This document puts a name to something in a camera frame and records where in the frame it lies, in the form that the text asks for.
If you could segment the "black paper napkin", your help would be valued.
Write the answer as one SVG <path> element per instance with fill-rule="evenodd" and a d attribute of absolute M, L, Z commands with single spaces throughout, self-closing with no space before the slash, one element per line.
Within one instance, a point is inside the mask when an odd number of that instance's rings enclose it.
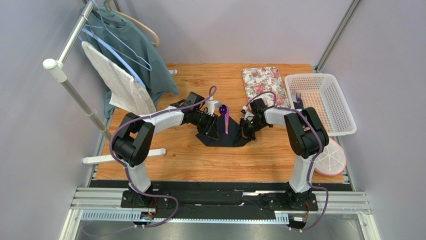
<path fill-rule="evenodd" d="M 223 130 L 224 117 L 220 116 L 216 121 L 216 129 L 219 140 L 213 139 L 202 133 L 197 133 L 195 136 L 207 147 L 226 147 L 238 148 L 248 144 L 251 140 L 243 137 L 240 125 L 231 117 L 228 123 L 228 134 Z"/>

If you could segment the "purple spoon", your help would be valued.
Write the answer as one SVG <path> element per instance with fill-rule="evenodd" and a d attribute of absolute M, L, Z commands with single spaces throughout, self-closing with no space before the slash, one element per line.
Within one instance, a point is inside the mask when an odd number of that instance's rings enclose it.
<path fill-rule="evenodd" d="M 225 115 L 226 113 L 228 113 L 228 114 L 229 114 L 229 108 L 228 108 L 228 106 L 227 106 L 227 105 L 225 105 L 225 104 L 222 104 L 222 106 L 219 108 L 219 113 L 220 113 L 220 115 L 223 117 L 223 121 L 222 121 L 222 128 L 223 128 L 223 131 L 224 131 L 224 133 L 225 133 L 225 129 L 224 129 L 224 115 Z"/>

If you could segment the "iridescent knife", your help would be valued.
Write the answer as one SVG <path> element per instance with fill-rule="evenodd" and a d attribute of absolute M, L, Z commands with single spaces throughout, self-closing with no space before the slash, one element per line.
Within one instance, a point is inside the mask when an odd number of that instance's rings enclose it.
<path fill-rule="evenodd" d="M 224 115 L 224 132 L 228 135 L 229 134 L 229 114 L 226 113 Z"/>

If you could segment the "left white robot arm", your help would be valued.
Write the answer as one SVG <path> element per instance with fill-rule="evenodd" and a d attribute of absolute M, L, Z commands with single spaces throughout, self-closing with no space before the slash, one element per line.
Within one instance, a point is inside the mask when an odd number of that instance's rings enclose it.
<path fill-rule="evenodd" d="M 133 113 L 126 115 L 111 137 L 109 151 L 112 158 L 123 166 L 129 189 L 145 198 L 154 197 L 147 193 L 151 180 L 145 160 L 155 134 L 182 124 L 192 124 L 199 133 L 217 139 L 219 134 L 215 124 L 218 116 L 215 110 L 221 104 L 211 95 L 203 98 L 191 92 L 186 99 L 161 111 L 140 116 Z"/>

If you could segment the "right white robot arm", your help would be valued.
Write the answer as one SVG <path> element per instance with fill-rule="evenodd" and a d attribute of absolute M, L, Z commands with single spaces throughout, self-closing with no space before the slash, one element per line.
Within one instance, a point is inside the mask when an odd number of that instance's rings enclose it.
<path fill-rule="evenodd" d="M 329 144 L 329 136 L 316 110 L 307 107 L 301 110 L 267 106 L 261 98 L 249 102 L 251 111 L 239 122 L 236 143 L 242 146 L 256 139 L 256 132 L 265 127 L 280 125 L 286 128 L 288 140 L 295 154 L 289 189 L 284 202 L 291 209 L 298 209 L 313 195 L 313 171 L 316 158 Z"/>

